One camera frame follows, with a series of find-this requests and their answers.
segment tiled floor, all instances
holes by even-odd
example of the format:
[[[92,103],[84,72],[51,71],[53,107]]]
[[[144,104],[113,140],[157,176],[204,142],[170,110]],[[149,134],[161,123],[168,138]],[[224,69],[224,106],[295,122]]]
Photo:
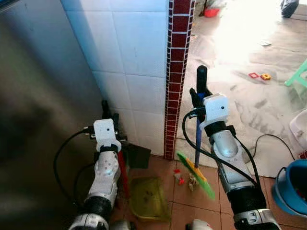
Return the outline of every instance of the tiled floor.
[[[119,219],[133,221],[138,230],[184,230],[185,225],[193,219],[207,221],[214,230],[235,230],[233,214],[221,183],[218,178],[217,169],[201,166],[201,172],[208,179],[215,191],[215,201],[207,198],[206,194],[197,189],[191,192],[187,184],[177,185],[173,177],[173,170],[179,168],[182,176],[186,179],[188,171],[178,161],[167,161],[161,157],[151,156],[148,169],[132,169],[130,178],[159,176],[163,181],[165,196],[171,212],[170,223],[141,222],[130,212],[127,200],[119,195],[117,207],[114,208],[111,223]],[[274,179],[261,177],[261,186],[267,200],[268,207],[272,210],[283,230],[306,230],[307,219],[291,216],[283,212],[275,204],[271,187]]]

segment white tile wall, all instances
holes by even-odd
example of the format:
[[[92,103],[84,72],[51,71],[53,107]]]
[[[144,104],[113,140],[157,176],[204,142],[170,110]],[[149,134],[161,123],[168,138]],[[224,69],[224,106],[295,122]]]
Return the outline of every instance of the white tile wall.
[[[165,78],[126,75],[134,110],[161,113],[165,107]]]
[[[68,11],[67,15],[90,68],[123,73],[112,12]]]
[[[158,12],[166,11],[166,0],[110,0],[112,11]]]
[[[163,156],[163,138],[153,138],[148,136],[139,137],[140,146],[152,150],[152,154]]]
[[[168,0],[61,1],[129,141],[163,155]]]
[[[142,136],[150,136],[155,138],[163,137],[164,113],[153,114],[133,111],[133,114],[138,138]]]
[[[128,141],[132,144],[139,145],[132,110],[116,108],[111,108],[110,110],[112,113],[119,114],[119,128],[127,135]]]
[[[110,107],[131,109],[125,74],[93,71],[93,75]]]
[[[110,11],[109,0],[61,0],[66,11]]]
[[[125,72],[165,78],[166,13],[113,14]]]

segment power cord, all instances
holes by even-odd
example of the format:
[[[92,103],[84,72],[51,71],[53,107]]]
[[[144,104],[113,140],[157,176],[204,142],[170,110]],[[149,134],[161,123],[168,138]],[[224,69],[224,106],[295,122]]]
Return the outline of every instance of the power cord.
[[[238,169],[237,167],[231,165],[230,163],[212,155],[211,153],[205,151],[205,150],[202,150],[200,148],[197,148],[196,145],[194,145],[191,140],[188,138],[187,136],[187,133],[186,133],[186,120],[187,118],[191,118],[191,117],[195,117],[195,110],[185,114],[184,118],[183,118],[183,121],[182,121],[182,132],[183,132],[183,135],[186,139],[186,141],[197,151],[201,152],[202,154],[206,155],[207,157],[210,157],[226,166],[228,166],[229,168],[233,169],[234,171],[236,171],[237,173],[241,174],[242,176],[246,177],[249,181],[251,181],[256,187],[260,187],[260,183],[257,183],[253,178],[251,178],[249,175],[247,175],[245,172],[241,171],[240,169]]]
[[[74,200],[70,195],[69,193],[67,192],[67,190],[64,188],[62,182],[61,182],[61,179],[59,177],[59,173],[58,173],[58,158],[62,152],[62,150],[64,149],[64,147],[73,139],[75,138],[76,136],[84,133],[84,134],[92,134],[94,132],[94,127],[93,126],[88,126],[88,127],[85,127],[83,130],[71,135],[66,141],[64,141],[64,143],[61,145],[61,147],[59,148],[59,150],[56,152],[55,156],[54,156],[54,159],[53,159],[53,174],[54,174],[54,177],[61,189],[61,192],[64,194],[64,196],[73,204],[75,205],[77,208],[81,208],[79,205],[78,205],[78,202],[76,200]]]
[[[243,147],[243,149],[247,153],[247,155],[248,155],[248,157],[250,159],[250,162],[251,162],[251,164],[253,166],[253,170],[254,170],[254,173],[255,173],[257,184],[259,185],[259,187],[261,187],[260,178],[259,178],[259,174],[258,174],[258,170],[257,170],[256,164],[255,164],[254,158],[250,154],[250,151],[245,147],[245,145],[236,136],[234,136],[234,137],[235,137],[235,139],[237,139],[240,142],[241,146]]]
[[[257,144],[258,144],[258,141],[259,141],[262,137],[264,137],[264,136],[269,136],[269,137],[274,137],[274,138],[279,139],[279,140],[287,147],[287,149],[289,150],[289,153],[291,154],[292,159],[295,161],[295,158],[294,158],[294,156],[293,156],[293,153],[291,152],[291,150],[290,150],[289,146],[286,144],[286,142],[284,142],[280,137],[278,137],[278,136],[276,136],[276,135],[273,135],[273,134],[263,134],[263,135],[261,135],[261,136],[259,136],[259,137],[257,138],[257,140],[256,140],[256,145],[255,145],[255,150],[254,150],[254,154],[253,154],[253,158],[255,157],[256,152],[257,152]]]
[[[79,177],[80,175],[87,169],[87,168],[91,168],[93,165],[95,165],[95,162],[93,163],[90,163],[88,165],[85,165],[83,166],[78,172],[77,172],[77,175],[74,179],[74,182],[73,182],[73,198],[74,198],[74,201],[77,203],[77,205],[79,207],[81,207],[81,205],[79,204],[79,201],[78,201],[78,180],[79,180]]]

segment green plastic stool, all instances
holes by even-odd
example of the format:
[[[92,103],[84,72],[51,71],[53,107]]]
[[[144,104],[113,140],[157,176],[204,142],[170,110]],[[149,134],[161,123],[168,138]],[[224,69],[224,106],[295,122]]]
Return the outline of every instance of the green plastic stool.
[[[304,63],[299,67],[299,69],[293,74],[293,76],[284,82],[286,86],[290,86],[295,80],[298,81],[300,84],[307,88],[307,81],[301,78],[301,74],[307,71],[307,59]]]

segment brick pillar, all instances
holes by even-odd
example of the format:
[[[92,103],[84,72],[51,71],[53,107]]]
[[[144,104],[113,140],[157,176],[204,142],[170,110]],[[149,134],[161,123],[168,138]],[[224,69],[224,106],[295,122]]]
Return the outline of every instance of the brick pillar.
[[[174,159],[195,0],[169,0],[164,157]]]

